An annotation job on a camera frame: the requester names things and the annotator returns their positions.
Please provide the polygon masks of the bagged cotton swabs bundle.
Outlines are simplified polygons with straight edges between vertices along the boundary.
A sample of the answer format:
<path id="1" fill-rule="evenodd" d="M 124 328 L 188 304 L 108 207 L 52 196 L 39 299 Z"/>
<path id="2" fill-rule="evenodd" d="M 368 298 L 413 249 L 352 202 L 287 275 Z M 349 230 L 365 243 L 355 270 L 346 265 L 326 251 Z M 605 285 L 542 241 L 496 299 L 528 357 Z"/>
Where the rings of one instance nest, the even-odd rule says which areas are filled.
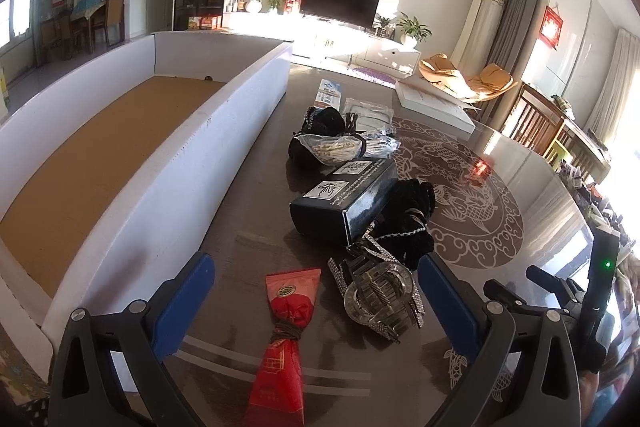
<path id="1" fill-rule="evenodd" d="M 299 133 L 293 136 L 293 140 L 325 166 L 342 165 L 367 152 L 367 141 L 358 134 L 326 136 Z"/>

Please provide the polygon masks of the blue white medicine box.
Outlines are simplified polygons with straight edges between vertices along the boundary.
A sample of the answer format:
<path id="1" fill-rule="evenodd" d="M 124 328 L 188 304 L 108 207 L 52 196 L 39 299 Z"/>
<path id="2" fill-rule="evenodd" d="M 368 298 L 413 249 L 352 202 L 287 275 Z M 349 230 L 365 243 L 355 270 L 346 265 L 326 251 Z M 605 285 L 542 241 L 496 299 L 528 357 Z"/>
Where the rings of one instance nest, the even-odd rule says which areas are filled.
<path id="1" fill-rule="evenodd" d="M 341 99 L 341 85 L 334 81 L 322 79 L 314 98 L 314 107 L 318 109 L 332 107 L 339 112 L 341 110 Z"/>

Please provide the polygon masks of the white cardboard tray box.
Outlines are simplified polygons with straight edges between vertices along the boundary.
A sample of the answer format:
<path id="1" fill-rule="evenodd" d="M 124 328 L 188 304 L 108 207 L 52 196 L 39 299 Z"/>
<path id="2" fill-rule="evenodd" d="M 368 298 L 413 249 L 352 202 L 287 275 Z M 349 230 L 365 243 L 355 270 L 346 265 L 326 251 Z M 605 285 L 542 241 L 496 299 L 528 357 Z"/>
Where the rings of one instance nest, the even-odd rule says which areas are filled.
<path id="1" fill-rule="evenodd" d="M 165 31 L 56 80 L 1 127 L 1 325 L 50 377 L 70 312 L 186 264 L 288 87 L 286 41 Z"/>

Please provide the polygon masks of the phone case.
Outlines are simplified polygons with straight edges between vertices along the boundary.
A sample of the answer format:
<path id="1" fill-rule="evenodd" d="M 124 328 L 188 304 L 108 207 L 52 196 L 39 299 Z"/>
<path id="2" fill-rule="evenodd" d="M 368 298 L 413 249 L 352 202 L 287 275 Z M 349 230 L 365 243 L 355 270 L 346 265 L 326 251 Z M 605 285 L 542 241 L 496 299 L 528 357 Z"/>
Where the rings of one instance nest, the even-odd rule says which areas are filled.
<path id="1" fill-rule="evenodd" d="M 390 107 L 346 98 L 343 117 L 346 133 L 361 145 L 361 157 L 389 158 L 400 147 Z"/>

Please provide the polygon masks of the white tv console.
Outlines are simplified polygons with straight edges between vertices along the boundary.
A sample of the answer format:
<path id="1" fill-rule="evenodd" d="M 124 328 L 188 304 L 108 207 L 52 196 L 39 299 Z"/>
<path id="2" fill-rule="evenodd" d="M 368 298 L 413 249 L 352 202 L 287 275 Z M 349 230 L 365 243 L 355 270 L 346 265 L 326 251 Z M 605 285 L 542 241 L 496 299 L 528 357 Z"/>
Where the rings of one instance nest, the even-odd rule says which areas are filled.
<path id="1" fill-rule="evenodd" d="M 421 58 L 418 50 L 396 41 L 302 14 L 227 13 L 222 27 L 239 35 L 288 41 L 294 63 L 334 72 L 363 67 L 404 79 L 416 71 Z"/>

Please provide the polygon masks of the black velvet pouch with chain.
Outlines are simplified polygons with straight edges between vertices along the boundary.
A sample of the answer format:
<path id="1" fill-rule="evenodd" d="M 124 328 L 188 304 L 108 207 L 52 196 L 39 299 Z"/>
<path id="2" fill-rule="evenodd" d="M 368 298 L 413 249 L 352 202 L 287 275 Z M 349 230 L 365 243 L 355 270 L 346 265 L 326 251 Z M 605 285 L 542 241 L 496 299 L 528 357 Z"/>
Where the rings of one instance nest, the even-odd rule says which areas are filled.
<path id="1" fill-rule="evenodd" d="M 410 271 L 420 259 L 434 251 L 427 225 L 435 211 L 436 198 L 430 182 L 400 180 L 387 194 L 386 205 L 375 220 L 371 236 Z"/>

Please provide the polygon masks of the black rectangular box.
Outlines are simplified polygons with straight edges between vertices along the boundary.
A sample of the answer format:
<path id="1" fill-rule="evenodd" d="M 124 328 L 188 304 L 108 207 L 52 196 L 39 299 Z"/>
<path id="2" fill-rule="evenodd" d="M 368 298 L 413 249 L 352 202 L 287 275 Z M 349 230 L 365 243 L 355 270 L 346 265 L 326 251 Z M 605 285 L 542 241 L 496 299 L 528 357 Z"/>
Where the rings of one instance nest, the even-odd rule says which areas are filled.
<path id="1" fill-rule="evenodd" d="M 347 161 L 291 202 L 294 227 L 320 244 L 350 246 L 382 211 L 397 181 L 392 158 Z"/>

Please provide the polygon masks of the black pouch with trim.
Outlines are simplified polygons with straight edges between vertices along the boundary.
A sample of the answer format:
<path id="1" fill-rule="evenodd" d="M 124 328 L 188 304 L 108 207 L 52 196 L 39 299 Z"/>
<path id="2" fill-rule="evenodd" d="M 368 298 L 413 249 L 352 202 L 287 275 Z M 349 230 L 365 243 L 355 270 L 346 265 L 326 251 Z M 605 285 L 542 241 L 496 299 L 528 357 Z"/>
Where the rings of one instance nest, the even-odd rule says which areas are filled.
<path id="1" fill-rule="evenodd" d="M 297 168 L 319 169 L 322 166 L 321 162 L 300 143 L 299 138 L 306 134 L 334 138 L 344 132 L 345 121 L 337 109 L 311 106 L 307 109 L 302 127 L 293 134 L 290 144 L 288 144 L 288 157 Z"/>

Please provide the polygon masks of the wooden chair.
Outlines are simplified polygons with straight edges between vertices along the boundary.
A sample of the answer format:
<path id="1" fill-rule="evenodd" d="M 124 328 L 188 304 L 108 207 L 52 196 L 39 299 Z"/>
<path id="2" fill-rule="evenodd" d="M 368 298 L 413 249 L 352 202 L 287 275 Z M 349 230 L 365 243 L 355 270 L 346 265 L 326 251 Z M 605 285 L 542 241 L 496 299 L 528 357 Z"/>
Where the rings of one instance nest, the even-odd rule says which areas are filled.
<path id="1" fill-rule="evenodd" d="M 566 123 L 567 117 L 551 98 L 523 83 L 501 133 L 550 161 L 556 156 L 556 143 L 570 143 Z"/>

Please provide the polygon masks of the black flat television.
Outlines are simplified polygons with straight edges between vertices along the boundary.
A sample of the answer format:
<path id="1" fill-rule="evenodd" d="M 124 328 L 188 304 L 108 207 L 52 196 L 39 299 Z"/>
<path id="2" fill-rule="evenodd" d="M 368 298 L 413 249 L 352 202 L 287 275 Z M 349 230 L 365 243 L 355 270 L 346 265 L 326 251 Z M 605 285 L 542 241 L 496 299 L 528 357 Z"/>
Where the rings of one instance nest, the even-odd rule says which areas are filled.
<path id="1" fill-rule="evenodd" d="M 371 28 L 380 0 L 302 0 L 300 12 L 327 20 Z"/>

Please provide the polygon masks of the orange lounge chair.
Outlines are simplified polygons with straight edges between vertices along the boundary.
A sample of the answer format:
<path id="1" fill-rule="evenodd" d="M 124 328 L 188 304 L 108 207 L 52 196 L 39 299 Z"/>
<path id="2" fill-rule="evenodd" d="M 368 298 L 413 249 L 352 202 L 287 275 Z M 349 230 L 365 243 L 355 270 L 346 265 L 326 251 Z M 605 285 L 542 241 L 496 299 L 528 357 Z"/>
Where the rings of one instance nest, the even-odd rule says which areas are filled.
<path id="1" fill-rule="evenodd" d="M 419 72 L 432 86 L 470 104 L 499 98 L 516 86 L 513 77 L 497 64 L 488 64 L 479 74 L 464 77 L 442 53 L 421 60 Z"/>

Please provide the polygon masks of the white book on table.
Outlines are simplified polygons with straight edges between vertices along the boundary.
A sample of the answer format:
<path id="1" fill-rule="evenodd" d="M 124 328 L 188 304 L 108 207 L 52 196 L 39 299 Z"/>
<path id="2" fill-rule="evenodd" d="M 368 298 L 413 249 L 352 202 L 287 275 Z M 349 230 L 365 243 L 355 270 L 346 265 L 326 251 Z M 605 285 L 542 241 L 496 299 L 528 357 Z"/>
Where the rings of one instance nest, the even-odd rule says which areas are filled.
<path id="1" fill-rule="evenodd" d="M 403 82 L 396 83 L 395 90 L 402 107 L 430 117 L 442 124 L 448 124 L 448 126 L 465 134 L 474 132 L 475 124 L 462 106 L 439 98 L 437 95 L 416 90 Z"/>

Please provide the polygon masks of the green potted plant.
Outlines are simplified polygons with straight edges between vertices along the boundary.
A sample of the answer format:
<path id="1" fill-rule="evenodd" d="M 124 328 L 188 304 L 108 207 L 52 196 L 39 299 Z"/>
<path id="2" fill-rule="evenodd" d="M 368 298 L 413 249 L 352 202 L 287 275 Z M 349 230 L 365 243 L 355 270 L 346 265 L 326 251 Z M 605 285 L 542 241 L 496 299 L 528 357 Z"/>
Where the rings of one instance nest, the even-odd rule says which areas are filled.
<path id="1" fill-rule="evenodd" d="M 425 41 L 432 35 L 432 31 L 427 25 L 405 12 L 399 13 L 396 27 L 400 31 L 400 43 L 409 48 L 415 48 L 418 43 Z"/>

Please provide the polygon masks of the rhinestone watch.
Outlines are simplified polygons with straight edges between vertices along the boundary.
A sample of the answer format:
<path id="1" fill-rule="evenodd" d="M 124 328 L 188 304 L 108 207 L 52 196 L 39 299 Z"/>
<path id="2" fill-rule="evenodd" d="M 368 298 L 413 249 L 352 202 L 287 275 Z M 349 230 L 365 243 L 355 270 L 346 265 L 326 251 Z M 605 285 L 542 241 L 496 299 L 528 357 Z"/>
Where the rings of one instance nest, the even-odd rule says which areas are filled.
<path id="1" fill-rule="evenodd" d="M 424 326 L 424 303 L 412 271 L 369 234 L 340 262 L 330 258 L 328 268 L 352 321 L 394 343 L 407 329 Z"/>

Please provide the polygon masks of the red foil packet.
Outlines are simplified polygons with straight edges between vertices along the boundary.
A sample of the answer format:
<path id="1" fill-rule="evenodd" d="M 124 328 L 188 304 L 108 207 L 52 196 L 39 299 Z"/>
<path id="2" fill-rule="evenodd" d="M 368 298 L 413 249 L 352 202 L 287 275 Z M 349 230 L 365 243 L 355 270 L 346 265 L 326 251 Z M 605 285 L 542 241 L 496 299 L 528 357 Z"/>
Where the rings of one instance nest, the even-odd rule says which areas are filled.
<path id="1" fill-rule="evenodd" d="M 245 426 L 303 426 L 303 369 L 299 339 L 314 316 L 319 268 L 265 277 L 273 330 L 243 418 Z"/>

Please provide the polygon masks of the dining table with chairs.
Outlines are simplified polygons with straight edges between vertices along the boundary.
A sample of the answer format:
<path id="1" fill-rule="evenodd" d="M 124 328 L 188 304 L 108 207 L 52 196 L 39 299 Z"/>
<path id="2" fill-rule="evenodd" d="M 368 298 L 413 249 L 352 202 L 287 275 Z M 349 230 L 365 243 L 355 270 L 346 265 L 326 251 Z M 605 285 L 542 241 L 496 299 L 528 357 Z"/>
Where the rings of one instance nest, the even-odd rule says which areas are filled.
<path id="1" fill-rule="evenodd" d="M 80 0 L 73 11 L 45 20 L 40 24 L 40 49 L 47 53 L 56 46 L 84 46 L 93 53 L 99 31 L 107 49 L 126 40 L 125 0 Z"/>

